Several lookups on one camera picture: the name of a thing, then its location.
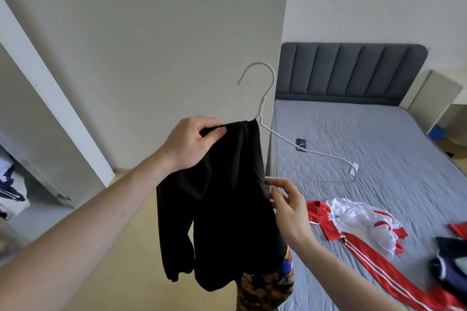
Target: hanger hook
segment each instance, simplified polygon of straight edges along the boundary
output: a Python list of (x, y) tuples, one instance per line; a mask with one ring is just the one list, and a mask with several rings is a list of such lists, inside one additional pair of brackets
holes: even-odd
[(260, 108), (258, 110), (258, 114), (256, 115), (255, 118), (257, 117), (260, 117), (260, 124), (262, 125), (262, 108), (263, 108), (263, 105), (264, 105), (264, 100), (266, 100), (266, 95), (269, 93), (269, 91), (272, 89), (272, 86), (274, 86), (274, 83), (276, 82), (276, 73), (274, 72), (274, 69), (272, 68), (272, 66), (270, 66), (268, 63), (264, 63), (264, 62), (253, 62), (251, 63), (249, 66), (247, 66), (247, 68), (245, 69), (245, 71), (243, 72), (240, 80), (238, 80), (238, 83), (237, 85), (240, 85), (240, 82), (242, 81), (243, 77), (245, 76), (245, 74), (247, 73), (248, 69), (251, 68), (252, 66), (256, 66), (256, 65), (262, 65), (262, 66), (266, 66), (268, 67), (269, 70), (271, 70), (271, 73), (272, 73), (272, 83), (271, 85), (269, 85), (268, 89), (266, 90), (266, 92), (264, 93), (263, 97), (261, 97), (261, 102), (260, 102)]

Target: left hand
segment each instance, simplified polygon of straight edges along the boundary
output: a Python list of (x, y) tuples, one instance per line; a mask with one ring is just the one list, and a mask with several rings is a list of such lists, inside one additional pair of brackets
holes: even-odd
[(195, 166), (227, 129), (216, 128), (204, 138), (199, 131), (220, 125), (222, 123), (217, 119), (207, 116), (184, 118), (172, 129), (158, 151), (166, 156), (172, 172)]

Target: gray headboard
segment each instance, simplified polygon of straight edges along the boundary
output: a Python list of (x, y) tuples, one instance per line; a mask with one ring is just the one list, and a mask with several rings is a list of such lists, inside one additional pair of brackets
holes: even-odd
[(420, 44), (284, 43), (276, 99), (398, 106), (427, 55)]

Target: mattress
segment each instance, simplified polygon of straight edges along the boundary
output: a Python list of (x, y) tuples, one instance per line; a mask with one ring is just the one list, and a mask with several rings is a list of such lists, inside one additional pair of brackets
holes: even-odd
[[(273, 129), (306, 148), (337, 155), (359, 164), (352, 183), (349, 165), (332, 158), (300, 152), (271, 136), (270, 174), (288, 178), (306, 200), (348, 198), (380, 207), (404, 225), (405, 253), (394, 266), (423, 290), (435, 283), (427, 263), (437, 245), (435, 236), (454, 237), (447, 223), (467, 216), (467, 177), (420, 130), (406, 110), (381, 105), (281, 101), (274, 103)], [(329, 251), (373, 284), (360, 262), (340, 241), (329, 242), (312, 226)], [(294, 258), (293, 295), (281, 311), (336, 310), (317, 280)]]

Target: blue object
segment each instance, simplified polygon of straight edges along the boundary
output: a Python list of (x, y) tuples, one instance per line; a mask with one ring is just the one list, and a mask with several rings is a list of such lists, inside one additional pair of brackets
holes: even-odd
[(444, 139), (445, 136), (446, 130), (437, 124), (435, 124), (435, 126), (428, 133), (428, 137), (433, 141)]

